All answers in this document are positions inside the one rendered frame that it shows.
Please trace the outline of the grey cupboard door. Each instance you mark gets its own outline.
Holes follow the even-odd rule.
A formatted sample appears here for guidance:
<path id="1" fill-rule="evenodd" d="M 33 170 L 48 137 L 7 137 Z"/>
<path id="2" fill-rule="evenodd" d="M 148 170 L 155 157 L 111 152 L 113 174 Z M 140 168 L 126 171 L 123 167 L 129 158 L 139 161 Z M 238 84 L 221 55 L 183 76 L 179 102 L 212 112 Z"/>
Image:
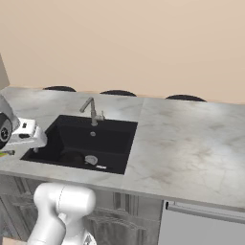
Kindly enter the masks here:
<path id="1" fill-rule="evenodd" d="M 33 230 L 37 209 L 33 202 L 41 181 L 0 174 L 0 213 L 3 236 L 26 241 Z"/>
<path id="2" fill-rule="evenodd" d="M 84 220 L 98 245 L 158 245 L 162 200 L 105 190 L 96 197 Z"/>

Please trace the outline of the black round stool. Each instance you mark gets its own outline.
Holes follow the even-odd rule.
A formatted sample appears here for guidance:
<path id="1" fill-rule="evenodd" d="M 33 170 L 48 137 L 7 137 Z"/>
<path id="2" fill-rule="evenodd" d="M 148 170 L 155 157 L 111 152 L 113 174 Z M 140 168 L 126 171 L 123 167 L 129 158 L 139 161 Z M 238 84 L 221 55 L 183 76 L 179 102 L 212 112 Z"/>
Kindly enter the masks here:
<path id="1" fill-rule="evenodd" d="M 192 95 L 172 95 L 166 97 L 166 100 L 188 100 L 188 101 L 202 101 L 206 102 L 205 100 L 192 96 Z"/>
<path id="2" fill-rule="evenodd" d="M 43 88 L 43 90 L 76 92 L 74 88 L 69 87 L 69 86 L 49 86 L 49 87 Z"/>
<path id="3" fill-rule="evenodd" d="M 115 96 L 128 96 L 128 97 L 137 97 L 134 93 L 124 90 L 108 90 L 100 92 L 100 94 L 104 95 L 115 95 Z"/>

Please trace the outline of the black sink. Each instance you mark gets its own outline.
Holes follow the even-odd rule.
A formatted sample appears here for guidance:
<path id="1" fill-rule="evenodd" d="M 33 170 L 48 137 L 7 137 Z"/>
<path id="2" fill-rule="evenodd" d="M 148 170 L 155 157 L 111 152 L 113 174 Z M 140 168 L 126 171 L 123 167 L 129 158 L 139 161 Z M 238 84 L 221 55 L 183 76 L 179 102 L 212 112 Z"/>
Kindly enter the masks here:
<path id="1" fill-rule="evenodd" d="M 45 131 L 48 143 L 29 149 L 22 160 L 124 175 L 136 122 L 59 115 Z"/>

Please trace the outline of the grey metal tap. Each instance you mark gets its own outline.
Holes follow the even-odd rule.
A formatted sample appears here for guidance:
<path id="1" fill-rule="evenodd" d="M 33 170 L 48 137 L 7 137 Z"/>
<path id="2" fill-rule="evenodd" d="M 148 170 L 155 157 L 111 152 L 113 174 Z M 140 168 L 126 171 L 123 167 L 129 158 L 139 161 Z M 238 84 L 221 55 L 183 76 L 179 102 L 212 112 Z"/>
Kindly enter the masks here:
<path id="1" fill-rule="evenodd" d="M 85 109 L 88 107 L 88 105 L 91 105 L 91 124 L 93 126 L 97 126 L 98 125 L 98 121 L 104 121 L 105 117 L 103 114 L 98 115 L 97 111 L 96 111 L 96 107 L 95 107 L 95 100 L 90 97 L 79 109 L 79 111 L 81 113 L 83 113 L 85 111 Z"/>

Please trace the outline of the grey dishwasher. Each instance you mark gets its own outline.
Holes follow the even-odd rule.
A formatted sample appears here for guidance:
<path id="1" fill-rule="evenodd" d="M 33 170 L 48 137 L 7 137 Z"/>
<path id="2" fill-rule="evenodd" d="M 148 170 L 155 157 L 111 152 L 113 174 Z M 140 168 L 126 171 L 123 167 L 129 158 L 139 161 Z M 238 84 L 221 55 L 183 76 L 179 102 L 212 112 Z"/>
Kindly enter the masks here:
<path id="1" fill-rule="evenodd" d="M 158 245 L 245 245 L 245 224 L 168 211 L 166 202 Z"/>

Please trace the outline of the grey tall cupboard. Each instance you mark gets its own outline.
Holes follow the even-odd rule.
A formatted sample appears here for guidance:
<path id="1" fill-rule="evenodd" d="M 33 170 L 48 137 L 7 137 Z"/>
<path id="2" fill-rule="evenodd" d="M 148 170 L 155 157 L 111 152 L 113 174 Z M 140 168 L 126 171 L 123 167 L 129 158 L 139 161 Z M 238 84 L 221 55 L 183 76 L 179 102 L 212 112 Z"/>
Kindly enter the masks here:
<path id="1" fill-rule="evenodd" d="M 3 62 L 3 58 L 0 55 L 0 90 L 8 87 L 10 85 L 10 81 L 7 75 L 7 71 Z"/>

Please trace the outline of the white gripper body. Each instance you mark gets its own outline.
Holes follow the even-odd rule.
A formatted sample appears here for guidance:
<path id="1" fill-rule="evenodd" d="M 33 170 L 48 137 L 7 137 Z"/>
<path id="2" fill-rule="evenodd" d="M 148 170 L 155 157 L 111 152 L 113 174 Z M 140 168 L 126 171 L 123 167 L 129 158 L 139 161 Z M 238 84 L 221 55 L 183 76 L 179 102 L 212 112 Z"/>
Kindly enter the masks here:
<path id="1" fill-rule="evenodd" d="M 10 140 L 5 146 L 6 150 L 17 150 L 19 148 L 39 148 L 47 144 L 47 136 L 39 127 L 35 128 L 19 128 L 15 130 L 10 137 Z"/>

